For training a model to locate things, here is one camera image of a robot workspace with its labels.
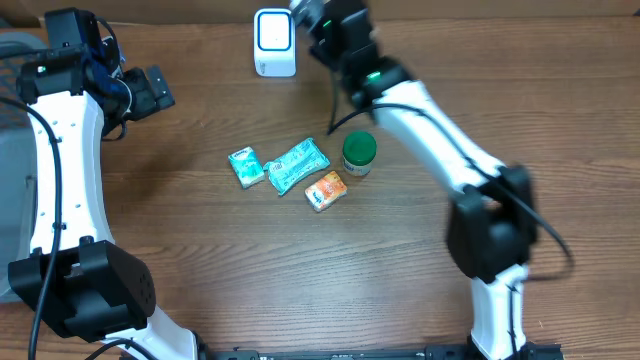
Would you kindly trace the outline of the grey plastic mesh basket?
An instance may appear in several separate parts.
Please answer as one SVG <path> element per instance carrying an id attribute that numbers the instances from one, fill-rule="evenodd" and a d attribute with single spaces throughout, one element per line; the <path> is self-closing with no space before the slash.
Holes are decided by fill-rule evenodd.
<path id="1" fill-rule="evenodd" d="M 16 77 L 34 50 L 46 45 L 23 32 L 1 35 L 1 95 L 18 100 Z M 1 301 L 18 302 L 8 280 L 8 264 L 29 256 L 36 208 L 36 148 L 28 114 L 1 106 Z"/>

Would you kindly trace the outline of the orange tissue pack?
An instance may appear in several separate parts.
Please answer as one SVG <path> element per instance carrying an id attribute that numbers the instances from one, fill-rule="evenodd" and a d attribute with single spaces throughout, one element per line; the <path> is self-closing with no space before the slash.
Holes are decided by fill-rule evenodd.
<path id="1" fill-rule="evenodd" d="M 309 186 L 304 194 L 316 212 L 329 208 L 347 194 L 348 188 L 336 171 L 331 171 Z"/>

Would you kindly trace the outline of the teal wet wipes pack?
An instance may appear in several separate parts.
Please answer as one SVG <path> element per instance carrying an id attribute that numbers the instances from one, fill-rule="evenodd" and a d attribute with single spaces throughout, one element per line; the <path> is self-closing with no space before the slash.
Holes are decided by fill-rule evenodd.
<path id="1" fill-rule="evenodd" d="M 280 157 L 267 162 L 263 170 L 279 196 L 284 196 L 298 182 L 330 165 L 313 138 L 307 138 Z"/>

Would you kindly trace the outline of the white barcode scanner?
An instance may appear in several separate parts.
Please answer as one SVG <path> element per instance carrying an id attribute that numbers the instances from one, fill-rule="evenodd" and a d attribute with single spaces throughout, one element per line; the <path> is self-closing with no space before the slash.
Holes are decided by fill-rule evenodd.
<path id="1" fill-rule="evenodd" d="M 259 76 L 286 78 L 296 74 L 296 32 L 289 9 L 262 8 L 256 12 L 253 54 Z"/>

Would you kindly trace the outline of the green lid jar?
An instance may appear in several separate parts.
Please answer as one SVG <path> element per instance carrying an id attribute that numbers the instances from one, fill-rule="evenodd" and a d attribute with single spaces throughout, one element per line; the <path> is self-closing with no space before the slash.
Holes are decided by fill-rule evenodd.
<path id="1" fill-rule="evenodd" d="M 350 133 L 342 148 L 343 166 L 353 176 L 366 176 L 377 154 L 375 138 L 368 132 Z"/>

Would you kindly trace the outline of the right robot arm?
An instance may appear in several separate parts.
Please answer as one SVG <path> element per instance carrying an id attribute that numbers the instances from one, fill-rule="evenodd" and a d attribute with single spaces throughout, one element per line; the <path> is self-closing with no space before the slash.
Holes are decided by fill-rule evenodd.
<path id="1" fill-rule="evenodd" d="M 293 21 L 312 39 L 311 54 L 341 76 L 359 113 L 368 113 L 424 164 L 447 191 L 446 243 L 470 278 L 471 348 L 484 359 L 522 359 L 522 287 L 537 239 L 531 182 L 478 147 L 439 108 L 426 85 L 381 53 L 362 1 L 294 0 Z"/>

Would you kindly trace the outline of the teal tissue pack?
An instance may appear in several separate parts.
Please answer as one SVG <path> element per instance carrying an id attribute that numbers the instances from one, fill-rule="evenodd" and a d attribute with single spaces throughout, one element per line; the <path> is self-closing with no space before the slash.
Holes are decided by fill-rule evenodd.
<path id="1" fill-rule="evenodd" d="M 247 146 L 238 150 L 230 154 L 228 159 L 243 189 L 247 189 L 265 179 L 263 166 L 252 147 Z"/>

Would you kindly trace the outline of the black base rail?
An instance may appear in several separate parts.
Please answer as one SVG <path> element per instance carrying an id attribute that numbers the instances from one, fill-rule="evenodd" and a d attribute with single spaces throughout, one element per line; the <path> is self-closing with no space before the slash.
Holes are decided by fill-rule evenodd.
<path id="1" fill-rule="evenodd" d="M 336 350 L 300 352 L 258 352 L 256 350 L 215 351 L 214 360 L 464 360 L 479 359 L 465 345 L 434 345 L 423 349 Z"/>

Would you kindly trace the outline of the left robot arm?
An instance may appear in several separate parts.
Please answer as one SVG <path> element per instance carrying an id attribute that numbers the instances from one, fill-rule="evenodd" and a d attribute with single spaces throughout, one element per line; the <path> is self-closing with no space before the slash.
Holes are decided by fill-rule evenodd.
<path id="1" fill-rule="evenodd" d="M 123 68 L 110 25 L 87 10 L 45 16 L 49 46 L 26 59 L 11 106 L 35 136 L 36 214 L 28 255 L 8 265 L 32 327 L 120 348 L 133 359 L 204 359 L 207 348 L 157 304 L 147 265 L 115 243 L 101 144 L 175 100 L 156 66 Z"/>

